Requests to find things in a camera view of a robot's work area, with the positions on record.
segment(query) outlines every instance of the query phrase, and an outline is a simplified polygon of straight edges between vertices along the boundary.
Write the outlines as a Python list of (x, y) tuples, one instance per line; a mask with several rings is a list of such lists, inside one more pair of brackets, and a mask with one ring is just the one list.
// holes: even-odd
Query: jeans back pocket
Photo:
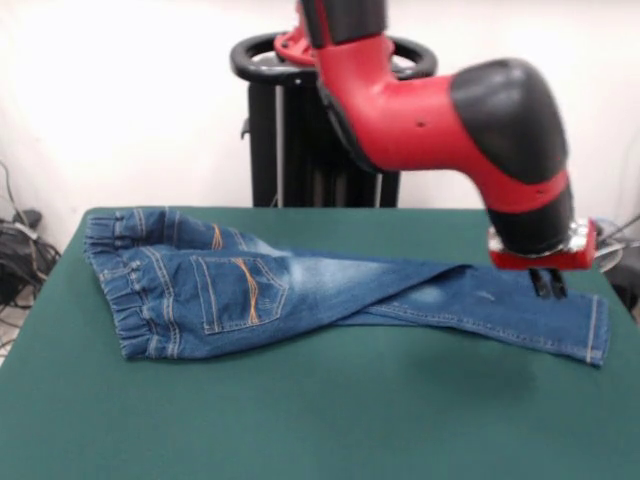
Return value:
[(191, 257), (206, 334), (262, 325), (280, 317), (287, 287), (263, 259)]

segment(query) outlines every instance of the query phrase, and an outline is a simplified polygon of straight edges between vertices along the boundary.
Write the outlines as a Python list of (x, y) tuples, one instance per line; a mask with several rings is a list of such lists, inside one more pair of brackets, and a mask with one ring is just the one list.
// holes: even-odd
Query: denim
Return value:
[(446, 327), (601, 366), (606, 300), (535, 296), (526, 272), (278, 249), (179, 210), (92, 215), (85, 255), (125, 358), (201, 359), (328, 326)]

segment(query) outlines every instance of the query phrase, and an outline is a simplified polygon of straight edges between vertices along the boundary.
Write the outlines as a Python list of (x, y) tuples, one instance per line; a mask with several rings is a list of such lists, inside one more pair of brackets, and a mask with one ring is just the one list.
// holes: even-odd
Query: black handle ring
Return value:
[[(273, 52), (273, 42), (285, 32), (267, 33), (250, 37), (237, 43), (231, 49), (231, 70), (248, 82), (268, 85), (301, 86), (315, 85), (317, 72), (314, 67), (300, 67), (288, 62), (273, 65), (255, 62), (254, 57)], [(393, 68), (398, 80), (431, 77), (438, 68), (438, 59), (431, 49), (412, 40), (389, 37), (395, 44), (394, 55), (415, 63), (410, 67)]]

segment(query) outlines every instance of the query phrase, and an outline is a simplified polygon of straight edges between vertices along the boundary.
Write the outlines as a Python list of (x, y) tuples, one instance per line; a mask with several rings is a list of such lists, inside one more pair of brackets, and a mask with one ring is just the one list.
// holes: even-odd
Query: green table surface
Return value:
[[(276, 245), (489, 261), (482, 211), (183, 210)], [(602, 369), (402, 327), (126, 361), (83, 233), (0, 368), (0, 478), (640, 478), (640, 333), (595, 271), (568, 281), (610, 300)]]

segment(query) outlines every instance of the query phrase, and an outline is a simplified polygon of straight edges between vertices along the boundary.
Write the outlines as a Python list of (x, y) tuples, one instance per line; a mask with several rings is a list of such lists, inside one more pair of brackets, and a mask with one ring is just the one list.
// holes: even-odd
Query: orange stitching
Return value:
[(211, 249), (220, 250), (222, 248), (222, 234), (220, 233), (220, 229), (218, 228), (218, 225), (216, 225), (215, 223), (213, 224), (213, 228), (215, 229), (216, 233), (213, 236), (213, 243), (211, 244)]
[(258, 285), (253, 279), (251, 272), (245, 265), (241, 258), (232, 258), (231, 261), (238, 265), (247, 277), (247, 283), (249, 284), (249, 295), (251, 296), (251, 312), (249, 313), (249, 323), (252, 325), (258, 324), (258, 314), (256, 313), (256, 302), (258, 300)]

